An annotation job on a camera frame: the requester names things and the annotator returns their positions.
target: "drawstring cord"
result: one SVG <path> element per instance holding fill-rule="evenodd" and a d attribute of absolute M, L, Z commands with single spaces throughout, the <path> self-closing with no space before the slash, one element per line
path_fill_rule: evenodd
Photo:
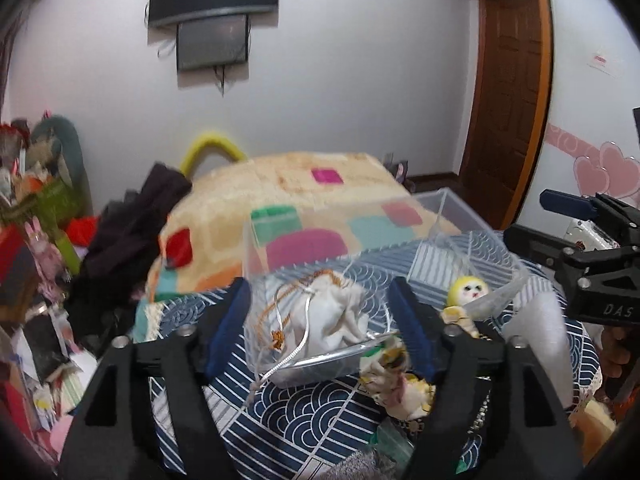
<path fill-rule="evenodd" d="M 293 361 L 293 359 L 295 359 L 296 356 L 305 347 L 306 341 L 309 339 L 309 305 L 311 304 L 311 299 L 315 296 L 316 291 L 310 288 L 309 286 L 302 285 L 301 283 L 299 283 L 299 285 L 301 286 L 302 291 L 308 294 L 305 301 L 305 335 L 302 336 L 302 340 L 300 341 L 300 344 L 294 348 L 293 352 L 287 355 L 282 361 L 277 362 L 273 368 L 271 368 L 267 373 L 265 373 L 262 376 L 262 378 L 260 378 L 260 373 L 258 370 L 259 370 L 260 361 L 262 360 L 261 359 L 262 352 L 265 350 L 265 348 L 260 350 L 260 353 L 258 354 L 258 362 L 255 365 L 255 381 L 251 383 L 251 385 L 249 386 L 249 395 L 244 401 L 243 407 L 249 407 L 255 402 L 255 394 L 260 390 L 262 385 L 267 380 L 269 380 L 269 377 L 271 377 L 274 373 L 280 370 L 283 366 L 286 366 L 288 363 Z"/>

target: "clear plastic box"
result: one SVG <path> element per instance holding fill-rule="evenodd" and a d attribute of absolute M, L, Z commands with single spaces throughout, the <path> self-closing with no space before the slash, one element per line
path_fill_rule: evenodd
<path fill-rule="evenodd" d="M 260 375 L 283 357 L 269 349 L 278 321 L 268 305 L 280 286 L 316 270 L 337 270 L 365 288 L 372 336 L 396 329 L 386 306 L 386 288 L 395 276 L 407 278 L 418 299 L 438 309 L 458 277 L 479 276 L 491 291 L 466 305 L 474 319 L 500 314 L 529 277 L 501 236 L 447 188 L 319 210 L 273 206 L 252 215 L 244 238 L 243 270 L 252 286 L 244 346 L 249 369 Z M 287 304 L 280 307 L 282 319 Z M 361 355 L 379 342 L 293 362 L 270 379 L 285 388 L 356 373 Z"/>

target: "metal screw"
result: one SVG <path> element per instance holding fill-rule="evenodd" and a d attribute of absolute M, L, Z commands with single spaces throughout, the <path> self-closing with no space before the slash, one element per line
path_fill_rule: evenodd
<path fill-rule="evenodd" d="M 444 327 L 444 335 L 447 337 L 458 337 L 462 334 L 462 329 L 458 325 L 446 325 Z"/>
<path fill-rule="evenodd" d="M 529 342 L 524 339 L 521 335 L 515 335 L 511 339 L 509 339 L 509 343 L 516 348 L 526 348 L 529 346 Z"/>
<path fill-rule="evenodd" d="M 114 348 L 124 348 L 126 345 L 131 343 L 130 339 L 125 335 L 119 335 L 118 337 L 114 337 L 111 341 L 111 346 Z"/>
<path fill-rule="evenodd" d="M 176 332 L 180 337 L 188 337 L 196 331 L 196 326 L 194 324 L 186 324 L 179 326 Z"/>

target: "blue gripper pad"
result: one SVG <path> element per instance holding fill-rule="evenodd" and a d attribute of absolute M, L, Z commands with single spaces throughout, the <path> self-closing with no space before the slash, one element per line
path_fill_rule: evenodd
<path fill-rule="evenodd" d="M 449 365 L 450 352 L 442 344 L 444 322 L 438 312 L 420 303 L 404 278 L 394 278 L 386 302 L 411 358 L 411 368 L 429 383 L 437 382 Z"/>
<path fill-rule="evenodd" d="M 598 216 L 598 210 L 588 198 L 553 189 L 545 189 L 540 193 L 540 205 L 546 211 L 578 220 L 593 220 Z"/>
<path fill-rule="evenodd" d="M 204 345 L 205 377 L 212 381 L 221 375 L 251 307 L 251 288 L 244 278 L 236 278 L 224 300 L 208 307 L 198 320 Z"/>

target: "heart sticker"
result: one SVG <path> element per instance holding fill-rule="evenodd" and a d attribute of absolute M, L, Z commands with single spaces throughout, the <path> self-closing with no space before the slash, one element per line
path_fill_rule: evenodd
<path fill-rule="evenodd" d="M 609 194 L 615 198 L 633 195 L 640 189 L 640 163 L 624 157 L 613 142 L 600 147 L 600 166 L 609 174 Z"/>
<path fill-rule="evenodd" d="M 586 156 L 575 159 L 574 175 L 581 195 L 593 196 L 609 189 L 609 173 L 603 168 L 594 166 Z"/>

